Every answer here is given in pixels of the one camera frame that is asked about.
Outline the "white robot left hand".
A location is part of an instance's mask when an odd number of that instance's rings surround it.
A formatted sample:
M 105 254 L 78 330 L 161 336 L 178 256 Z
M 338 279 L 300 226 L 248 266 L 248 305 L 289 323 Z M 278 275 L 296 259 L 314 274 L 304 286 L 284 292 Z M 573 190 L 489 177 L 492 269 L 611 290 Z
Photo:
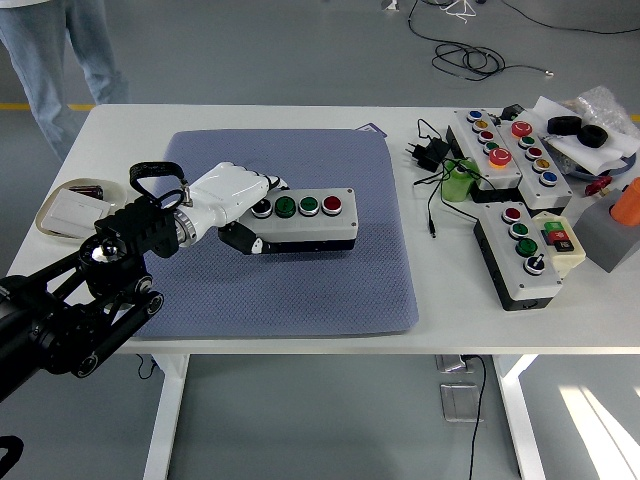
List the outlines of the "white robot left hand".
M 276 189 L 288 184 L 277 176 L 222 162 L 185 191 L 174 217 L 181 247 L 199 242 L 212 228 L 226 227 Z

